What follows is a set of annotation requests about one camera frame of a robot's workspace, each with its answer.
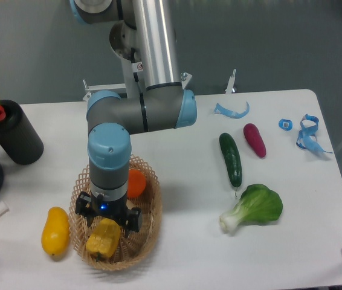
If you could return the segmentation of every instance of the orange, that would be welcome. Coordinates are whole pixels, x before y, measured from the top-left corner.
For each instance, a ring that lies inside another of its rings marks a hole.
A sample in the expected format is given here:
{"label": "orange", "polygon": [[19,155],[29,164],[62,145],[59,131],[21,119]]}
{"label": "orange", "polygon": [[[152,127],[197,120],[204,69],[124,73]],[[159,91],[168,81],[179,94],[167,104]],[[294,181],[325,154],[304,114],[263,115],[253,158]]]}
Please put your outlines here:
{"label": "orange", "polygon": [[139,197],[146,188],[146,176],[138,169],[129,169],[128,173],[128,198]]}

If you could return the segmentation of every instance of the blue object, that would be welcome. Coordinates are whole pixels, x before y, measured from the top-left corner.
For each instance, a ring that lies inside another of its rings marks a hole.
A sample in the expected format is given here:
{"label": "blue object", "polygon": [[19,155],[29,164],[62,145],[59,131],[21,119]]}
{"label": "blue object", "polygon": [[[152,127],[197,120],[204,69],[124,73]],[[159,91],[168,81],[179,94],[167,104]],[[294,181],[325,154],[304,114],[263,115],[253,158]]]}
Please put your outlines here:
{"label": "blue object", "polygon": [[250,106],[248,102],[246,102],[246,110],[243,113],[237,113],[232,110],[226,109],[218,103],[214,109],[215,114],[222,114],[222,115],[225,115],[226,117],[233,118],[233,119],[240,119],[246,116],[249,113],[249,111],[250,111]]}
{"label": "blue object", "polygon": [[84,19],[79,15],[79,12],[77,11],[76,3],[74,3],[74,0],[69,0],[70,1],[70,8],[72,9],[72,13],[74,17],[77,19],[77,21],[80,24],[87,24]]}
{"label": "blue object", "polygon": [[195,95],[191,90],[185,89],[181,111],[175,129],[193,125],[196,121],[197,114]]}
{"label": "blue object", "polygon": [[[305,120],[312,121],[315,124],[311,127],[305,127],[303,123],[303,121]],[[309,150],[314,153],[318,153],[318,152],[332,153],[332,152],[325,151],[323,148],[321,148],[321,146],[316,141],[314,141],[311,138],[311,137],[316,138],[316,131],[318,130],[318,118],[317,117],[306,114],[302,118],[300,122],[300,126],[302,129],[298,132],[298,137],[296,141],[296,145],[299,148]]]}
{"label": "blue object", "polygon": [[86,117],[88,117],[88,112],[91,109],[91,106],[93,106],[99,100],[103,98],[110,98],[110,97],[118,98],[119,100],[121,100],[121,97],[116,92],[108,91],[107,89],[104,89],[102,91],[98,91],[92,94],[92,96],[88,100],[88,110],[86,111]]}
{"label": "blue object", "polygon": [[293,127],[293,124],[291,120],[281,119],[279,121],[279,127],[285,131],[290,131]]}
{"label": "blue object", "polygon": [[119,124],[99,124],[89,133],[89,159],[102,170],[117,170],[123,167],[129,161],[131,153],[129,133]]}

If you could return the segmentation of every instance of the cucumber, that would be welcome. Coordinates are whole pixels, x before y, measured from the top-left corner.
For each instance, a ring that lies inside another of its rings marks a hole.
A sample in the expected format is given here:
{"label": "cucumber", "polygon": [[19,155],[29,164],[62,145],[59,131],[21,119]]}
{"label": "cucumber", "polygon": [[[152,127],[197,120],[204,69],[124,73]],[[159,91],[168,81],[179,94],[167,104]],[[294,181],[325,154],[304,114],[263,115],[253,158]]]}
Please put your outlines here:
{"label": "cucumber", "polygon": [[230,183],[234,187],[239,187],[242,183],[242,166],[236,142],[230,134],[222,133],[219,136],[219,145],[225,159]]}

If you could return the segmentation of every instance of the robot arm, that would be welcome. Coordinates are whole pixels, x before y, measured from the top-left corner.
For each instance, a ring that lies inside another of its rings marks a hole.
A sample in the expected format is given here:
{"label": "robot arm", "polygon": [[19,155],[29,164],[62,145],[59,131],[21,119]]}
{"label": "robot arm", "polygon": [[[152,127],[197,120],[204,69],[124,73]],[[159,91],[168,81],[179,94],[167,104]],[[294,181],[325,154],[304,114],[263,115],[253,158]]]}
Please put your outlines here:
{"label": "robot arm", "polygon": [[[99,91],[88,100],[91,194],[79,196],[76,213],[87,218],[88,226],[95,216],[103,216],[128,232],[139,231],[140,209],[126,206],[130,134],[190,126],[196,121],[195,96],[181,85],[169,3],[71,0],[71,6],[89,24],[119,20],[109,39],[121,59],[128,96]],[[144,78],[130,71],[133,63],[142,64]]]}

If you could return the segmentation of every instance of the black vase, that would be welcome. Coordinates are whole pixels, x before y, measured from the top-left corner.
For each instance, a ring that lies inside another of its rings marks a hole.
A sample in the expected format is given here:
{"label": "black vase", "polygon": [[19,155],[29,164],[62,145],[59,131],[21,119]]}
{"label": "black vase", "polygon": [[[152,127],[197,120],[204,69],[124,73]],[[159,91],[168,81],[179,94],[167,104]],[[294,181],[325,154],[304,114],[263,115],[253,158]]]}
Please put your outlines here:
{"label": "black vase", "polygon": [[37,161],[44,152],[44,144],[25,112],[15,101],[1,100],[1,105],[6,118],[0,121],[0,145],[15,163]]}

